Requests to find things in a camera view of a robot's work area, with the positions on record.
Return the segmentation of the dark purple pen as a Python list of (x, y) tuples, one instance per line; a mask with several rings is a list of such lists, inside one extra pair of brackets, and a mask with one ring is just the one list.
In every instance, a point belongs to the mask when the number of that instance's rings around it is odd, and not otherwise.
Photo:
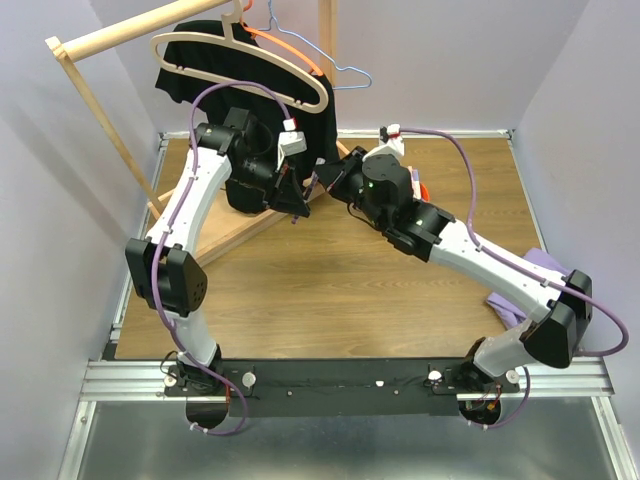
[(299, 208), (299, 213), (296, 213), (292, 216), (292, 220), (291, 223), (292, 224), (296, 224), (301, 218), (308, 218), (311, 212), (309, 203), (311, 200), (311, 196), (314, 192), (314, 190), (311, 190), (311, 187), (309, 186), (311, 183), (311, 178), (309, 179), (308, 184), (305, 186), (304, 190), (302, 191), (302, 206)]

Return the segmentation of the blue capped white marker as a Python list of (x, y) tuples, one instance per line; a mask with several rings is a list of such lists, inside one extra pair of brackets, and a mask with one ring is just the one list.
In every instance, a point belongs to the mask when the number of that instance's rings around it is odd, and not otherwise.
[(411, 184), (412, 184), (412, 189), (413, 189), (413, 196), (415, 199), (421, 200), (422, 199), (422, 191), (421, 191), (421, 183), (420, 183), (420, 177), (419, 177), (419, 172), (417, 169), (411, 167), (410, 168), (410, 174), (411, 174)]

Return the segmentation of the orange round pen organizer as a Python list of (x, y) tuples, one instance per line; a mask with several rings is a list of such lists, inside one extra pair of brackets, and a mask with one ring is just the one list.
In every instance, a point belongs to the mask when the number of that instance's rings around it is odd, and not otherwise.
[(424, 183), (420, 183), (419, 186), (420, 186), (420, 194), (421, 194), (422, 200), (425, 202), (430, 202), (431, 197), (430, 197), (428, 188), (425, 186)]

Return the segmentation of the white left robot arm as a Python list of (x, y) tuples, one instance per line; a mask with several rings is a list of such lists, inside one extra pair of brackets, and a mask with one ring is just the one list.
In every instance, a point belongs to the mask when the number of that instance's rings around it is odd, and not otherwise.
[(275, 160), (257, 148), (257, 118), (233, 108), (221, 126), (202, 123), (190, 131), (185, 167), (169, 202), (143, 239), (131, 239), (125, 257), (138, 297), (159, 313), (180, 361), (192, 365), (187, 382), (201, 395), (222, 380), (214, 364), (218, 345), (201, 311), (208, 279), (195, 259), (205, 219), (229, 180), (256, 189), (273, 211), (307, 217), (310, 207), (298, 177), (307, 149), (295, 119), (286, 116), (275, 139)]

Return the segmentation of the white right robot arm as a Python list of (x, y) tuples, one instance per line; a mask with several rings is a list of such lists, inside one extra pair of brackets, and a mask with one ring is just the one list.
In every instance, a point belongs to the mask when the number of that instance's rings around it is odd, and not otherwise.
[(592, 291), (588, 275), (563, 275), (471, 236), (464, 222), (415, 197), (410, 170), (390, 152), (356, 148), (315, 173), (333, 198), (360, 210), (395, 249), (456, 270), (524, 313), (522, 323), (474, 343), (457, 368), (459, 385), (480, 392), (521, 366), (570, 366), (592, 316), (583, 299)]

